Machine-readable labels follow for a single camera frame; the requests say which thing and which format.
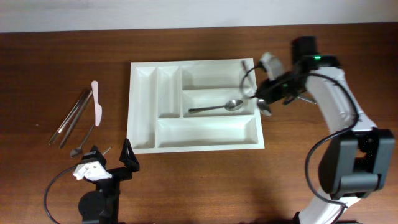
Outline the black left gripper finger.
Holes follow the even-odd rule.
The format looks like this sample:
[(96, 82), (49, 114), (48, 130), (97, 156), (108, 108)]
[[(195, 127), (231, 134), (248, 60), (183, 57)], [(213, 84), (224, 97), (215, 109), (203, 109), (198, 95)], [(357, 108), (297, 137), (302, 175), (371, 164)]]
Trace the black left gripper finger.
[(123, 142), (121, 149), (121, 155), (119, 160), (127, 167), (131, 172), (137, 172), (140, 170), (140, 164), (132, 150), (130, 140), (126, 138)]
[(107, 161), (104, 158), (104, 155), (99, 151), (97, 146), (93, 146), (91, 150), (83, 155), (81, 158), (81, 163), (89, 163), (89, 162), (99, 162), (102, 166), (105, 166)]

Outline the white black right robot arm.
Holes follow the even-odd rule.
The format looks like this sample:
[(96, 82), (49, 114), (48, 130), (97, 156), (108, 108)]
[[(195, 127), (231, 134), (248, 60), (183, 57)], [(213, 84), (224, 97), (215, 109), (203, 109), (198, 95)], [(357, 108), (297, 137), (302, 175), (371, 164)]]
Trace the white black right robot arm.
[(269, 104), (285, 105), (309, 93), (329, 129), (305, 159), (305, 178), (314, 194), (310, 204), (297, 212), (293, 223), (339, 223), (350, 206), (384, 188), (396, 141), (388, 129), (379, 129), (359, 106), (341, 64), (334, 55), (322, 55), (314, 36), (291, 43), (292, 70), (269, 52), (257, 67), (268, 78), (254, 97), (259, 109), (271, 115)]

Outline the metal spoon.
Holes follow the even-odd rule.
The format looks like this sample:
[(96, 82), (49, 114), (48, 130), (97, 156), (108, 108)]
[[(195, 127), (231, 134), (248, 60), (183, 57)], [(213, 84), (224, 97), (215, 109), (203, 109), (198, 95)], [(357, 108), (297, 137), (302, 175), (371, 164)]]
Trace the metal spoon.
[(225, 109), (227, 111), (236, 111), (239, 110), (240, 108), (243, 107), (244, 101), (240, 99), (235, 99), (235, 100), (229, 100), (227, 103), (221, 106), (210, 106), (210, 107), (204, 107), (204, 108), (191, 108), (188, 110), (190, 114), (193, 113), (200, 113), (203, 111), (209, 111), (209, 110), (216, 110), (216, 109)]
[(262, 115), (264, 115), (264, 116), (272, 115), (271, 109), (269, 108), (269, 105), (267, 104), (267, 102), (265, 100), (258, 98), (257, 99), (257, 107), (259, 108), (259, 111)]

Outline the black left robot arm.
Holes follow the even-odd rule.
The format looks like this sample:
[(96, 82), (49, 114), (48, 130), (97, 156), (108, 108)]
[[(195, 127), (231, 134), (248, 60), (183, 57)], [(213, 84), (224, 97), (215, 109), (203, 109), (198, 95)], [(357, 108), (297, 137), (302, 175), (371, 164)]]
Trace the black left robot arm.
[(140, 170), (139, 162), (128, 139), (124, 140), (119, 160), (122, 167), (106, 169), (107, 160), (93, 146), (90, 152), (83, 155), (73, 176), (95, 184), (79, 201), (78, 210), (83, 223), (118, 223), (120, 183), (131, 180), (132, 174)]

